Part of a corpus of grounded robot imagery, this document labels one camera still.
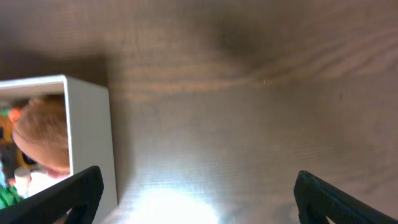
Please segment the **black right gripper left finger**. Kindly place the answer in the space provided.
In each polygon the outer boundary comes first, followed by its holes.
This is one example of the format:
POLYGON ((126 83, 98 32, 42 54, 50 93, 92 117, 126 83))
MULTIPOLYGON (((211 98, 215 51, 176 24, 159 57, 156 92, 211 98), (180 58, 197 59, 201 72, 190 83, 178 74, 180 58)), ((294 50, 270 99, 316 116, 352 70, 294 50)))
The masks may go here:
POLYGON ((104 190, 98 166, 91 166, 17 204, 1 210, 1 223, 92 224, 104 190))

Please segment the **pink white duck toy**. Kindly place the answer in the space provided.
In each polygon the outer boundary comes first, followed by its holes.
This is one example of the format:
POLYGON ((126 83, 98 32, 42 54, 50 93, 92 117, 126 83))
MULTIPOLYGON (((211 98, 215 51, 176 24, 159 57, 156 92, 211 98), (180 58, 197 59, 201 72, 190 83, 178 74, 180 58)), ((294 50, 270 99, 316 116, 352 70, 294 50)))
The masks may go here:
POLYGON ((69 172, 58 172, 50 169, 35 170, 30 173, 30 184, 27 196, 31 197, 70 177, 69 172))

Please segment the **brown plush capybara toy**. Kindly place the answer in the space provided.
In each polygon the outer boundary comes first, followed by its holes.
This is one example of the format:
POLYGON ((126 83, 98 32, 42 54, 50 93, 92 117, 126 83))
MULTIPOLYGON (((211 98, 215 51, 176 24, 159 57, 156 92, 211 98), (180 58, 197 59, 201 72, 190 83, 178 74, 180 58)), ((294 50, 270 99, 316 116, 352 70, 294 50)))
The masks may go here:
POLYGON ((27 157, 54 174, 70 173, 68 126, 63 95, 32 97, 8 112, 12 138, 27 157))

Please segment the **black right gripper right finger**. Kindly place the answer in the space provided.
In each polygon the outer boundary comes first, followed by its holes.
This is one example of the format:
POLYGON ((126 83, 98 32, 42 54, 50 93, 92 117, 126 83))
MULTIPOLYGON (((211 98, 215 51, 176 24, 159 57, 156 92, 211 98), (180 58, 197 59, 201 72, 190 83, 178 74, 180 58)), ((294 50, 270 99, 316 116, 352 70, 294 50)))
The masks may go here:
POLYGON ((396 219, 305 170, 298 172, 294 197, 301 224, 397 224, 396 219))

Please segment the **yellow grey toy truck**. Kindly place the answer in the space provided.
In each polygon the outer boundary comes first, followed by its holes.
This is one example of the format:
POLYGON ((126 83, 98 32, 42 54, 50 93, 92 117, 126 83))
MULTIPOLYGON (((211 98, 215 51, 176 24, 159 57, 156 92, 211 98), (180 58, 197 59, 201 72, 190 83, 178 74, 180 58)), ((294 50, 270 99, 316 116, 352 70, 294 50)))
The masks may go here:
POLYGON ((16 146, 11 132, 11 120, 5 115, 1 115, 1 187, 9 186, 17 168, 36 164, 16 146))

